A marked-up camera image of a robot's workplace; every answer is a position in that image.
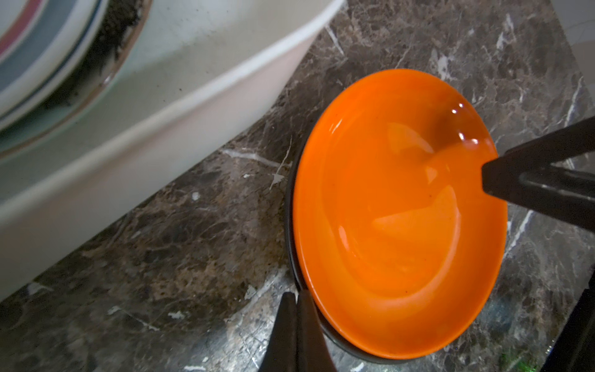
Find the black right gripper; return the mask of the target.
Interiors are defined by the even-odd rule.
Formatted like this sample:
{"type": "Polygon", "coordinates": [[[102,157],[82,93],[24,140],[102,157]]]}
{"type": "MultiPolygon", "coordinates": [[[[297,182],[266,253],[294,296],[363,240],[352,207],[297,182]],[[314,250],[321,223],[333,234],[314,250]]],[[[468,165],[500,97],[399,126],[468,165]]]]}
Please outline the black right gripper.
{"type": "Polygon", "coordinates": [[[594,274],[541,368],[546,371],[594,371],[594,274]]]}

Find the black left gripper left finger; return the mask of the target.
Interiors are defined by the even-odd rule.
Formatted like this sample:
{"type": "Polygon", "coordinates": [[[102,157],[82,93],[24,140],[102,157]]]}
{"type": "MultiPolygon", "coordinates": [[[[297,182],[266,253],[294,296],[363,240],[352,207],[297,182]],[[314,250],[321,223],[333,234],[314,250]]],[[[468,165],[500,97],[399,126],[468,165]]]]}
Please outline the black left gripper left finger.
{"type": "Polygon", "coordinates": [[[280,306],[259,372],[297,371],[298,310],[291,292],[281,296],[280,306]]]}

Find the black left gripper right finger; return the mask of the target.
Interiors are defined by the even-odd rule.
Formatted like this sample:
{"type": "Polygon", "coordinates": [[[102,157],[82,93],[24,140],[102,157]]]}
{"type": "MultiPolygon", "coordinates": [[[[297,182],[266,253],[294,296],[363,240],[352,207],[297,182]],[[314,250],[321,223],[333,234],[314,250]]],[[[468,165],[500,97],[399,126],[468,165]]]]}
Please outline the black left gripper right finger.
{"type": "Polygon", "coordinates": [[[297,371],[337,372],[307,290],[300,291],[297,299],[297,371]]]}

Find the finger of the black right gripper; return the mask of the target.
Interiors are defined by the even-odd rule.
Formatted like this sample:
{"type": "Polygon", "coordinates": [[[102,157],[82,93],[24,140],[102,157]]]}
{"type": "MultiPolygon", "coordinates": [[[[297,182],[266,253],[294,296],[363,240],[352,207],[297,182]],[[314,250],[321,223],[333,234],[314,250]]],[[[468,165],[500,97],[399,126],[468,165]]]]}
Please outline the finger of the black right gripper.
{"type": "Polygon", "coordinates": [[[528,171],[590,152],[594,152],[593,117],[514,147],[501,158],[518,170],[528,171]]]}
{"type": "Polygon", "coordinates": [[[481,168],[483,191],[517,206],[594,231],[594,174],[503,157],[481,168]]]}

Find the orange plate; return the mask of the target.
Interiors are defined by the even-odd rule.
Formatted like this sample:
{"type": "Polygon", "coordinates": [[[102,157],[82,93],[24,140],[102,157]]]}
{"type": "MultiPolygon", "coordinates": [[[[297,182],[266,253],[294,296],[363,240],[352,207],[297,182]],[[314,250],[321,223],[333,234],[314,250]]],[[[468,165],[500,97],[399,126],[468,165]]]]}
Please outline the orange plate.
{"type": "Polygon", "coordinates": [[[423,357],[460,336],[497,280],[508,211],[482,189],[497,150],[474,107],[421,71],[365,77],[314,125],[297,166],[297,263],[356,348],[423,357]]]}

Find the white plastic bin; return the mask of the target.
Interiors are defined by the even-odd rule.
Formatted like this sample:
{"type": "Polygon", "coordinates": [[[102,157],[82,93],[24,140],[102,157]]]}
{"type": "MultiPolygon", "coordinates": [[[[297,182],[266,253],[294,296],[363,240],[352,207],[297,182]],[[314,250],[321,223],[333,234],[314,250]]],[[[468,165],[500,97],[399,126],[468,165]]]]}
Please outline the white plastic bin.
{"type": "Polygon", "coordinates": [[[9,297],[274,104],[340,1],[152,1],[110,89],[1,159],[9,297]]]}

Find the mint green flower plate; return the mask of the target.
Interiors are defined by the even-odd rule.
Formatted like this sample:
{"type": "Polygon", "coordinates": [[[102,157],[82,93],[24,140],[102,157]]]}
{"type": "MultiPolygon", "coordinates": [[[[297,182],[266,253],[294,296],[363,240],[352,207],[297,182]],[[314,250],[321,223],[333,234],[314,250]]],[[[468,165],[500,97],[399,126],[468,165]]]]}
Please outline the mint green flower plate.
{"type": "Polygon", "coordinates": [[[149,18],[151,0],[100,1],[85,35],[44,84],[54,90],[1,130],[1,159],[29,149],[73,123],[110,89],[149,18]]]}

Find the black plate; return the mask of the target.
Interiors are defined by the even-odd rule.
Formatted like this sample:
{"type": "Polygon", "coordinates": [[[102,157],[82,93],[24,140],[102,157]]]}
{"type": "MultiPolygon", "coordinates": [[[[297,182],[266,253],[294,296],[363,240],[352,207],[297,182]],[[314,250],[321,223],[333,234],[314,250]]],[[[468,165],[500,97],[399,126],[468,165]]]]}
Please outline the black plate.
{"type": "MultiPolygon", "coordinates": [[[[300,160],[302,158],[302,154],[304,152],[305,146],[307,144],[308,139],[304,138],[301,142],[299,149],[297,151],[296,158],[294,163],[291,166],[291,171],[288,177],[288,186],[285,192],[284,197],[284,238],[285,238],[285,247],[286,251],[288,252],[288,257],[291,266],[291,272],[294,278],[294,282],[298,290],[305,290],[308,288],[307,282],[305,280],[305,276],[302,274],[302,270],[300,268],[298,262],[298,254],[296,250],[296,243],[294,238],[294,227],[293,227],[293,197],[294,197],[294,188],[295,188],[295,181],[297,178],[298,166],[300,164],[300,160]]],[[[348,354],[352,355],[353,357],[357,357],[361,360],[374,363],[374,364],[389,364],[389,365],[398,365],[398,364],[406,364],[410,361],[414,361],[415,358],[406,358],[406,359],[387,359],[380,356],[374,356],[371,353],[367,353],[360,348],[353,345],[343,336],[341,336],[333,326],[326,320],[320,310],[317,308],[317,315],[319,317],[319,322],[322,328],[322,332],[325,336],[328,336],[330,340],[340,349],[347,352],[348,354]]]]}

